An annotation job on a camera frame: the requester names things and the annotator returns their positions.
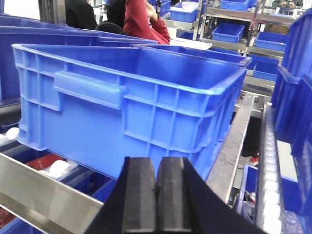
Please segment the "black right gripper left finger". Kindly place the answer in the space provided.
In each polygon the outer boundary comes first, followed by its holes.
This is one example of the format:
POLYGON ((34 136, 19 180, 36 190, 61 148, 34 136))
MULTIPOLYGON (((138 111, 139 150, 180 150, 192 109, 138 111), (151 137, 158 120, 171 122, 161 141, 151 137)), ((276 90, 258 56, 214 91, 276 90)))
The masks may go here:
POLYGON ((148 157, 126 157, 119 178, 86 234, 155 234, 155 169, 148 157))

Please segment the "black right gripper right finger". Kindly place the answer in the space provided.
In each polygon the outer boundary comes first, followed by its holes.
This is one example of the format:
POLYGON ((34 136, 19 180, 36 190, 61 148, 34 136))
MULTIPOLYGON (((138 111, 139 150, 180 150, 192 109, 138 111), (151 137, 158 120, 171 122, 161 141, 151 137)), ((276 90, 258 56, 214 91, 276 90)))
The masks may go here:
POLYGON ((261 234, 226 205, 187 158, 164 157, 157 173, 159 234, 261 234))

